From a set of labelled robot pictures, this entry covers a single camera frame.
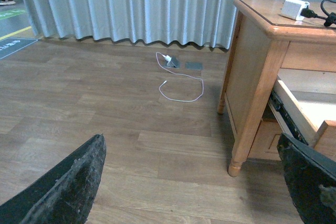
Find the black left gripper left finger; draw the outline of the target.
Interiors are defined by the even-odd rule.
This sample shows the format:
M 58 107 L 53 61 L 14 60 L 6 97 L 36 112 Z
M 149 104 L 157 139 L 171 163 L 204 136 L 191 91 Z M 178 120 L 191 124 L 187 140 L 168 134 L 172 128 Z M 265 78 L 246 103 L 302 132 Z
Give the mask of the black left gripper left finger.
M 101 181 L 107 147 L 97 134 L 1 205 L 1 223 L 85 223 Z

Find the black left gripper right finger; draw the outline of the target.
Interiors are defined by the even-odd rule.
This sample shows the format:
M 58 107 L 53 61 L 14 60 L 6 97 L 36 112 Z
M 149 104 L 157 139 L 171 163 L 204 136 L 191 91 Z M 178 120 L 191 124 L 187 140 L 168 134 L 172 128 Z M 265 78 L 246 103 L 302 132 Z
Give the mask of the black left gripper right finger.
M 303 223 L 335 223 L 335 161 L 282 133 L 277 150 Z

